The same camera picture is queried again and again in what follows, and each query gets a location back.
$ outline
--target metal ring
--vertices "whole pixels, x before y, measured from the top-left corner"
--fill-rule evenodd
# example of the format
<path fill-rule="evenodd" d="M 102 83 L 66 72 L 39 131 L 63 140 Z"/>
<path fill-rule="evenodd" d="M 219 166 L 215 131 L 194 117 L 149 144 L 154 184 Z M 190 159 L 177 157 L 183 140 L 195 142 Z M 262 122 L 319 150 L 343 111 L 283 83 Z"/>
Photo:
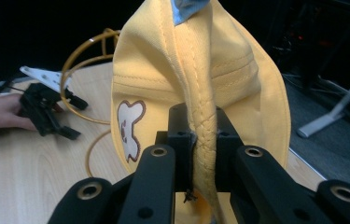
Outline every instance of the metal ring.
<path fill-rule="evenodd" d="M 335 197 L 350 203 L 350 189 L 342 186 L 332 186 L 329 188 Z"/>
<path fill-rule="evenodd" d="M 249 147 L 245 150 L 245 153 L 248 156 L 251 157 L 261 157 L 263 155 L 262 151 L 257 149 L 257 148 L 253 148 L 253 147 Z"/>
<path fill-rule="evenodd" d="M 151 149 L 150 151 L 151 155 L 155 156 L 155 157 L 161 157 L 161 156 L 165 156 L 166 154 L 168 154 L 168 150 L 166 150 L 163 147 L 156 147 Z"/>
<path fill-rule="evenodd" d="M 77 196 L 81 200 L 89 200 L 98 196 L 102 192 L 102 185 L 99 182 L 90 182 L 82 186 L 78 192 Z"/>

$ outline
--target yellow cloth bag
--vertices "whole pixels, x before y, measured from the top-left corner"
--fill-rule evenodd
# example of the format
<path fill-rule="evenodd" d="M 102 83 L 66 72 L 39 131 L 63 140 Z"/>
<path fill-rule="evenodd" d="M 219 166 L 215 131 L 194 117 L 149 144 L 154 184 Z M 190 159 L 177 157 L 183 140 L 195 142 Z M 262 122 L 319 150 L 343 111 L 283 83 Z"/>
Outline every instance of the yellow cloth bag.
<path fill-rule="evenodd" d="M 168 127 L 173 105 L 186 103 L 194 148 L 195 203 L 176 200 L 178 223 L 229 222 L 215 187 L 216 105 L 245 144 L 287 162 L 290 118 L 280 73 L 252 35 L 217 0 L 174 25 L 169 0 L 146 0 L 121 30 L 113 59 L 112 136 L 134 172 L 142 151 Z"/>

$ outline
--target wooden tabletop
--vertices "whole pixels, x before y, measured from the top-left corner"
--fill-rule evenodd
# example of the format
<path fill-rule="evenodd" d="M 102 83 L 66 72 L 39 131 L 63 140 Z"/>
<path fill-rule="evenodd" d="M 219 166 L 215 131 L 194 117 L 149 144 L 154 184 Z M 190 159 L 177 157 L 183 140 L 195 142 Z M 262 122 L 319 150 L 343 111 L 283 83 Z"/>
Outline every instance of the wooden tabletop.
<path fill-rule="evenodd" d="M 69 89 L 89 103 L 89 107 L 81 111 L 83 114 L 110 120 L 111 78 L 112 63 L 74 73 Z M 15 87 L 26 90 L 29 84 L 30 81 L 22 82 Z M 110 126 L 81 119 L 68 110 L 55 116 L 62 125 L 81 132 L 81 136 L 72 141 L 54 134 L 42 137 L 38 132 L 21 129 L 0 131 L 0 223 L 47 223 L 64 194 L 76 182 L 88 177 L 84 167 L 86 151 Z M 322 180 L 291 152 L 287 170 L 311 189 Z M 95 146 L 91 171 L 112 184 L 127 175 L 111 135 Z"/>

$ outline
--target cartoon patch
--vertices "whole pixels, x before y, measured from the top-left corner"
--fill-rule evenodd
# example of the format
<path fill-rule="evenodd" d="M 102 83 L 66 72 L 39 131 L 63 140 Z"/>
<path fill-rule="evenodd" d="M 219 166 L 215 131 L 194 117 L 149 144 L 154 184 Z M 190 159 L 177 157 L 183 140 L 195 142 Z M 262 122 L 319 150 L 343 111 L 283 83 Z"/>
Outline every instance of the cartoon patch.
<path fill-rule="evenodd" d="M 129 162 L 137 161 L 140 154 L 140 143 L 134 136 L 134 125 L 142 119 L 146 113 L 146 105 L 143 101 L 136 101 L 130 104 L 128 101 L 122 101 L 119 105 L 118 120 L 121 133 L 122 145 L 124 148 L 125 159 Z"/>

